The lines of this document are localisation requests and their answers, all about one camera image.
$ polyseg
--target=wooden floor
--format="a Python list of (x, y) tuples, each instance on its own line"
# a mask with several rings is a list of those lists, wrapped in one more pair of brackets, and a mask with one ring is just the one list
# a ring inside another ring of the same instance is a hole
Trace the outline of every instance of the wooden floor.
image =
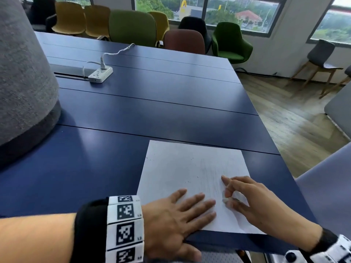
[(310, 83), (297, 92), (303, 82), (238, 76), (294, 177), (348, 143), (323, 111), (339, 89), (320, 100), (322, 83)]

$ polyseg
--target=white marker tag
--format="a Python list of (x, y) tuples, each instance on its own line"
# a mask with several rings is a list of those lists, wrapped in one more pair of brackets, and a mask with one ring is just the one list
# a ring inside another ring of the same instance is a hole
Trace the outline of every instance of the white marker tag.
[(138, 263), (143, 262), (144, 242), (129, 247), (107, 251), (105, 263)]
[(144, 241), (144, 220), (120, 222), (107, 226), (106, 250)]
[(138, 196), (112, 196), (108, 198), (109, 205), (115, 205), (125, 202), (140, 202), (140, 198)]
[(107, 206), (107, 224), (131, 221), (143, 217), (140, 202), (129, 202)]

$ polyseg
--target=red chair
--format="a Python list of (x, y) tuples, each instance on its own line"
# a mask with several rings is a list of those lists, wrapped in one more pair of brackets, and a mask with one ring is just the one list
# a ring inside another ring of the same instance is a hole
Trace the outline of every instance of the red chair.
[(204, 38), (196, 30), (169, 30), (165, 33), (163, 44), (168, 50), (205, 54)]

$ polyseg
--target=chair leg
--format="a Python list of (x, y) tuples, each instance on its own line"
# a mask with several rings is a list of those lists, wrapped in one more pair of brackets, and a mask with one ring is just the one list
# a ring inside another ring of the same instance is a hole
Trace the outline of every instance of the chair leg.
[(336, 71), (336, 69), (330, 73), (329, 78), (328, 78), (328, 81), (327, 81), (327, 83), (325, 84), (325, 86), (324, 86), (324, 88), (323, 88), (323, 90), (322, 90), (321, 95), (323, 95), (324, 92), (326, 91), (326, 89), (328, 88), (329, 83), (330, 83), (330, 81), (331, 81), (333, 75), (335, 74), (335, 71)]
[(334, 89), (336, 89), (338, 86), (340, 86), (341, 84), (344, 83), (349, 83), (351, 81), (351, 77), (347, 77), (344, 80), (340, 81), (339, 83), (337, 83), (335, 86), (333, 86), (332, 88), (330, 88), (329, 90), (327, 90), (324, 94), (322, 94), (319, 98), (321, 99), (322, 97), (326, 96), (327, 94), (329, 94), (331, 91), (333, 91)]
[(292, 80), (293, 78), (295, 78), (301, 71), (302, 69), (304, 69), (306, 67), (306, 65), (308, 64), (308, 62), (306, 62), (303, 66), (301, 66), (297, 71), (296, 73), (291, 77), (289, 78), (289, 80)]
[(308, 82), (311, 81), (311, 79), (318, 73), (319, 71), (319, 67), (317, 67), (317, 69), (313, 72), (313, 74), (305, 81), (305, 83), (301, 86), (301, 88), (299, 90), (303, 90), (306, 85), (308, 84)]

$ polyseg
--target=power strip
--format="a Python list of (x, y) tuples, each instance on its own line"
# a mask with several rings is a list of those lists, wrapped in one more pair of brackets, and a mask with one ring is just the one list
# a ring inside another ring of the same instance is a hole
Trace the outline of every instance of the power strip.
[(108, 78), (113, 73), (113, 69), (111, 66), (106, 66), (106, 69), (97, 69), (88, 76), (88, 79), (92, 83), (103, 83), (106, 78)]

